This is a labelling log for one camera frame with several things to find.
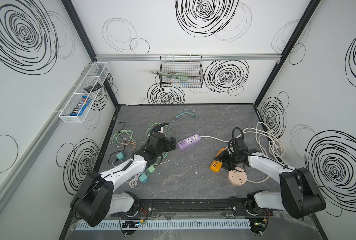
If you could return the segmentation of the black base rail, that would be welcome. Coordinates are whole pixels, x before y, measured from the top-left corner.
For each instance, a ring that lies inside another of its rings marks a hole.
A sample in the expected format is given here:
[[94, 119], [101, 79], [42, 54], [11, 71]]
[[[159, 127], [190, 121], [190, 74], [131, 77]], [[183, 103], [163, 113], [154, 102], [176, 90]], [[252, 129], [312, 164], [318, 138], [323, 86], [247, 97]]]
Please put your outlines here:
[[139, 200], [129, 211], [112, 214], [114, 217], [151, 217], [157, 213], [197, 213], [221, 212], [234, 217], [269, 218], [274, 215], [271, 209], [254, 206], [249, 198], [230, 197], [227, 199], [154, 199]]

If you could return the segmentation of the orange power strip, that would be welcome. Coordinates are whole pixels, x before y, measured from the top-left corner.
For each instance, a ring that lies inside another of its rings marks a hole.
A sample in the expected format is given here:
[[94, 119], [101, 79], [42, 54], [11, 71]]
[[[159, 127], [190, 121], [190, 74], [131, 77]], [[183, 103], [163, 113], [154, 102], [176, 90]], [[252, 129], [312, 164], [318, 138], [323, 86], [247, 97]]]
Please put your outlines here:
[[222, 166], [225, 157], [227, 156], [228, 151], [225, 148], [222, 148], [217, 153], [216, 157], [214, 158], [213, 162], [210, 165], [210, 170], [214, 173], [218, 173]]

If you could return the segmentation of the blue candy packet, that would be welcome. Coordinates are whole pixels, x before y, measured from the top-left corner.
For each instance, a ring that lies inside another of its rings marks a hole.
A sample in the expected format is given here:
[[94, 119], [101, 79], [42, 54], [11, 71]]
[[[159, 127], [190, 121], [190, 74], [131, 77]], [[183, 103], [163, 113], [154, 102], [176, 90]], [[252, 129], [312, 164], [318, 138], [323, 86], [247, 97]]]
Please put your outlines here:
[[83, 115], [84, 110], [90, 104], [91, 99], [89, 97], [83, 96], [75, 106], [75, 108], [69, 114], [70, 116], [81, 116]]

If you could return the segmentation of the black remote control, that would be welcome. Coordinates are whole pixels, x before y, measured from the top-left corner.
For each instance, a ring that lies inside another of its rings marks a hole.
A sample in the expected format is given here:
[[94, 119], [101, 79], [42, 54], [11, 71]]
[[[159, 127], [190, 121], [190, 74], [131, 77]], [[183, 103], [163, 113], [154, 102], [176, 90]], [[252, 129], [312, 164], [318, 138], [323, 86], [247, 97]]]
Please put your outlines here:
[[102, 85], [100, 83], [96, 83], [94, 85], [88, 86], [86, 88], [83, 88], [87, 93], [93, 93], [95, 91], [98, 91], [99, 89], [102, 88]]

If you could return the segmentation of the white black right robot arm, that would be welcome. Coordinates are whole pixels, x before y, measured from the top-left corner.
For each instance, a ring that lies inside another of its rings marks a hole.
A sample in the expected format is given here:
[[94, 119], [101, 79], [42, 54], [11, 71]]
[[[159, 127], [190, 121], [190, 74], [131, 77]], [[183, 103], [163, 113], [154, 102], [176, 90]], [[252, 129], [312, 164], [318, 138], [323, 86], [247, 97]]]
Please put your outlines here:
[[263, 210], [285, 211], [291, 217], [300, 219], [323, 211], [327, 204], [312, 173], [306, 168], [294, 168], [265, 156], [257, 149], [249, 149], [243, 138], [229, 141], [221, 149], [215, 161], [223, 168], [236, 171], [238, 164], [259, 170], [280, 185], [280, 191], [257, 191], [248, 194], [246, 209], [251, 215]]

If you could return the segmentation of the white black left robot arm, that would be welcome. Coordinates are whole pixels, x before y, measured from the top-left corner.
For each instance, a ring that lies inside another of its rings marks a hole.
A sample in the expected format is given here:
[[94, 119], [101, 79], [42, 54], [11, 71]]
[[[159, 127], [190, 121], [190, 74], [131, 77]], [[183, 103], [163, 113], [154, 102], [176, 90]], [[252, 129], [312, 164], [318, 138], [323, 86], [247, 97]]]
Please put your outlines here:
[[163, 153], [176, 150], [176, 147], [176, 138], [167, 138], [160, 132], [152, 133], [138, 151], [131, 153], [129, 160], [102, 173], [89, 173], [70, 204], [71, 210], [91, 227], [113, 214], [136, 215], [139, 198], [129, 191], [121, 194], [114, 192], [130, 178], [152, 166], [157, 158], [163, 157]]

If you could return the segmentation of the purple power strip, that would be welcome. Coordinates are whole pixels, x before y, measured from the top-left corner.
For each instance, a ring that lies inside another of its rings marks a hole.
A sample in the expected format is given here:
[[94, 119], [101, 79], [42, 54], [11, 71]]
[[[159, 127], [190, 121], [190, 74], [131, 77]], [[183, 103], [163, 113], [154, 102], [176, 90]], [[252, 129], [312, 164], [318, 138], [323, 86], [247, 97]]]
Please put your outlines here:
[[181, 140], [177, 142], [178, 148], [183, 151], [201, 141], [201, 136], [198, 134], [195, 134], [193, 136], [190, 136], [184, 140]]

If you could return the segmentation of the green tongs in basket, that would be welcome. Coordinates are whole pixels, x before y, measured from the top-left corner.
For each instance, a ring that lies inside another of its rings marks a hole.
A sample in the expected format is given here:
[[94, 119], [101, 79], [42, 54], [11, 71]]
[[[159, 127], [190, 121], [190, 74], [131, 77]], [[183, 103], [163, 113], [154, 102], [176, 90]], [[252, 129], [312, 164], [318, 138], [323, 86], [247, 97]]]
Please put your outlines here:
[[189, 82], [193, 76], [190, 76], [186, 73], [182, 72], [160, 72], [156, 71], [150, 72], [153, 75], [157, 75], [160, 83], [181, 83], [181, 82]]

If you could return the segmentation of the round pink power socket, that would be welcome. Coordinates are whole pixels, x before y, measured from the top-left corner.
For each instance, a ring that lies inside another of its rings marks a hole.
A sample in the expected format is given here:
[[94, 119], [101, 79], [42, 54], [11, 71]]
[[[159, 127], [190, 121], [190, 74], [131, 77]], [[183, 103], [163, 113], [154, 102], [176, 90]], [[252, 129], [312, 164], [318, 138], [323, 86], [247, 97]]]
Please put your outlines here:
[[228, 180], [232, 185], [240, 187], [247, 182], [248, 178], [246, 173], [242, 173], [234, 170], [234, 171], [229, 171]]

